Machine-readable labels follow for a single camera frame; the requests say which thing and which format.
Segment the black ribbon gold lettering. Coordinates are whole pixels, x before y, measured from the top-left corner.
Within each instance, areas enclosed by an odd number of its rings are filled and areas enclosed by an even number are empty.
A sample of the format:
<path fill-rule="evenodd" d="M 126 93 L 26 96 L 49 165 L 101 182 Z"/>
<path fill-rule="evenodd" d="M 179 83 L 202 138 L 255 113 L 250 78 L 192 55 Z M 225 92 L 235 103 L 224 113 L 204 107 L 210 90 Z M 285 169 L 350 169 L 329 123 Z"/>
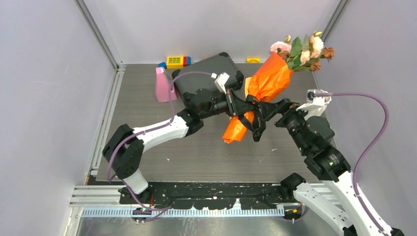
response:
<path fill-rule="evenodd" d="M 260 107 L 260 101 L 255 96 L 247 95 L 246 96 L 246 103 L 251 104 L 254 109 L 251 110 L 253 112 L 253 120 L 249 121 L 248 118 L 245 117 L 245 112 L 243 114 L 238 115 L 238 119 L 240 122 L 252 132 L 252 138 L 254 142 L 259 142 L 263 132 L 266 129 L 266 122 L 264 121 L 262 109 Z"/>

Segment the orange flower bouquet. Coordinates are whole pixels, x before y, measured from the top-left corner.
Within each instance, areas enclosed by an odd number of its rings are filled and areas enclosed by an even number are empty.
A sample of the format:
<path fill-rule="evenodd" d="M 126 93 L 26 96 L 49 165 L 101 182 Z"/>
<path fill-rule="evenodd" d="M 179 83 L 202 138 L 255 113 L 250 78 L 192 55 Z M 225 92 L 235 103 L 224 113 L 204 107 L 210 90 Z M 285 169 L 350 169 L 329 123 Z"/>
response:
<path fill-rule="evenodd" d="M 269 48 L 269 58 L 246 80 L 245 99 L 247 95 L 252 95 L 260 102 L 271 102 L 290 85 L 294 72 L 320 70 L 320 61 L 331 60 L 335 54 L 333 47 L 325 47 L 321 36 L 320 31 L 306 35 L 303 40 L 299 37 L 291 39 L 287 35 L 284 41 L 273 43 Z M 249 121 L 253 120 L 252 111 L 244 115 Z M 240 142 L 247 131 L 238 116 L 232 116 L 222 139 L 228 144 Z"/>

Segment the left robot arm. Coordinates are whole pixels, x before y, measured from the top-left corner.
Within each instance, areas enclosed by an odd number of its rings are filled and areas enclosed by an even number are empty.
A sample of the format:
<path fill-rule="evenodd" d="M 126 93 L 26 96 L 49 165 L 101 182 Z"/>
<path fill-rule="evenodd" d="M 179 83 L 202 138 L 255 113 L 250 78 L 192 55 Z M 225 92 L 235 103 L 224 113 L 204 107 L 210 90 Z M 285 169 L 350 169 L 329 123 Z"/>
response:
<path fill-rule="evenodd" d="M 121 125 L 105 145 L 102 154 L 110 170 L 132 190 L 138 203 L 146 203 L 151 196 L 149 184 L 140 172 L 144 152 L 173 139 L 196 133 L 204 126 L 203 120 L 226 113 L 234 117 L 256 109 L 254 102 L 237 97 L 231 89 L 224 94 L 212 94 L 208 89 L 185 93 L 185 108 L 172 118 L 150 126 L 131 128 Z"/>

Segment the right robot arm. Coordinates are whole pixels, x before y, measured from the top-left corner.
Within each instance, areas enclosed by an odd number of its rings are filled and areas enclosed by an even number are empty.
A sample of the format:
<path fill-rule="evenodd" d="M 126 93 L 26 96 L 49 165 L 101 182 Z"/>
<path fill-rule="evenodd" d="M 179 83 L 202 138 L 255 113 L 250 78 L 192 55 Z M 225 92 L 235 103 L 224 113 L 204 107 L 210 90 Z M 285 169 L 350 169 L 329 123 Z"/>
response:
<path fill-rule="evenodd" d="M 264 121 L 276 114 L 276 127 L 286 128 L 308 170 L 333 193 L 340 207 L 321 196 L 304 178 L 293 173 L 281 181 L 281 197 L 297 200 L 328 223 L 339 236 L 402 236 L 375 211 L 359 186 L 353 182 L 351 165 L 331 143 L 334 131 L 321 115 L 323 107 L 312 103 L 298 106 L 288 99 L 277 103 L 260 102 Z"/>

